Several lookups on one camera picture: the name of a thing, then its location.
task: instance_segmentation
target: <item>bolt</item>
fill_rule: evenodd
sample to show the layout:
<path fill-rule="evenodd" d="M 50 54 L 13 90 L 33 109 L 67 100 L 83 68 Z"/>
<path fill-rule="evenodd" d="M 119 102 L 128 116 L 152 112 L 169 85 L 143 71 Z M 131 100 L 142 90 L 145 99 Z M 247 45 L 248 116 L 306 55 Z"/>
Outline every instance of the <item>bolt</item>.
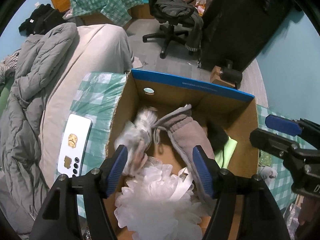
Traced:
<path fill-rule="evenodd" d="M 256 180 L 256 181 L 262 180 L 261 176 L 258 175 L 258 174 L 254 174 L 254 175 L 252 176 L 252 178 L 253 178 L 254 180 Z"/>
<path fill-rule="evenodd" d="M 305 171 L 306 173 L 311 172 L 311 167 L 310 167 L 309 164 L 304 165 L 304 171 Z"/>
<path fill-rule="evenodd" d="M 91 170 L 91 173 L 94 174 L 94 175 L 98 174 L 99 172 L 100 172 L 99 168 L 94 168 L 94 169 Z"/>
<path fill-rule="evenodd" d="M 68 176 L 67 176 L 66 174 L 61 174 L 61 175 L 59 175 L 59 177 L 58 177 L 58 179 L 61 180 L 61 181 L 65 180 L 65 179 L 67 179 L 67 178 L 68 178 Z"/>
<path fill-rule="evenodd" d="M 221 174 L 223 175 L 227 175 L 229 173 L 229 171 L 225 168 L 220 169 Z"/>

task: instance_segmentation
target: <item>chair base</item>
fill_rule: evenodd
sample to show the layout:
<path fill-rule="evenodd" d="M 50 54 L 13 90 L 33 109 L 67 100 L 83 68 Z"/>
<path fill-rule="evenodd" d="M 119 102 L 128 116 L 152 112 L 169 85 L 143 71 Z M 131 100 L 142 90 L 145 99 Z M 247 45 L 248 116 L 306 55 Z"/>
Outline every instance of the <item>chair base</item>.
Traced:
<path fill-rule="evenodd" d="M 183 31 L 174 31 L 174 25 L 169 25 L 168 27 L 164 25 L 160 25 L 159 29 L 163 32 L 161 33 L 153 33 L 153 34 L 147 34 L 142 37 L 143 42 L 148 42 L 148 39 L 151 38 L 161 38 L 164 39 L 164 44 L 162 45 L 161 52 L 160 52 L 160 58 L 166 57 L 166 50 L 169 46 L 170 41 L 176 41 L 183 46 L 186 44 L 186 41 L 183 38 L 180 38 L 180 35 L 189 35 L 189 32 L 186 30 Z"/>

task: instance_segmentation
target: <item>blue wall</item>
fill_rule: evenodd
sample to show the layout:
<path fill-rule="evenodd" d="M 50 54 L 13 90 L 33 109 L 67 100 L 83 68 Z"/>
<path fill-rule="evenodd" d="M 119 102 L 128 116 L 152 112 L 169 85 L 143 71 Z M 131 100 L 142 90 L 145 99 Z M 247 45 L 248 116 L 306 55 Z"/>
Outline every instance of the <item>blue wall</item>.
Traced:
<path fill-rule="evenodd" d="M 20 35 L 18 28 L 25 19 L 30 17 L 36 8 L 35 4 L 37 2 L 40 4 L 50 3 L 52 5 L 51 0 L 26 0 L 23 5 L 21 5 L 0 37 L 0 60 L 21 48 L 26 37 Z"/>
<path fill-rule="evenodd" d="M 303 12 L 290 12 L 257 61 L 269 108 L 320 123 L 320 37 Z"/>

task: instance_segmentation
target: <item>floor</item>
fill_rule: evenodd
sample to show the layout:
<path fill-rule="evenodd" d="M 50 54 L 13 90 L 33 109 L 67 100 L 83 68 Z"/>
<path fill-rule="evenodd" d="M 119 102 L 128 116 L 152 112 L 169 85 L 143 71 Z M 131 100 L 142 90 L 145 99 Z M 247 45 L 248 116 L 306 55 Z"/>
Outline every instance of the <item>floor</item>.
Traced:
<path fill-rule="evenodd" d="M 128 28 L 127 35 L 133 53 L 140 59 L 143 67 L 141 69 L 169 73 L 173 75 L 192 78 L 209 82 L 210 72 L 198 68 L 198 55 L 190 56 L 184 46 L 174 41 L 170 42 L 165 59 L 159 57 L 162 39 L 143 43 L 142 36 L 159 32 L 159 22 L 155 19 L 135 20 Z M 268 107 L 267 94 L 264 87 L 258 62 L 254 60 L 243 72 L 240 91 L 252 94 L 256 97 L 256 103 Z"/>

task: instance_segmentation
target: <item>chair wheel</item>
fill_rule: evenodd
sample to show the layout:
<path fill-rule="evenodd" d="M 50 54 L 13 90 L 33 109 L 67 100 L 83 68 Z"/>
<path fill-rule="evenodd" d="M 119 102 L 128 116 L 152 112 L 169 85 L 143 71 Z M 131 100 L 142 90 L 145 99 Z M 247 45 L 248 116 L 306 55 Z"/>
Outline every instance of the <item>chair wheel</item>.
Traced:
<path fill-rule="evenodd" d="M 162 58 L 162 59 L 165 58 L 165 53 L 164 53 L 164 52 L 161 52 L 161 53 L 160 53 L 160 58 Z"/>

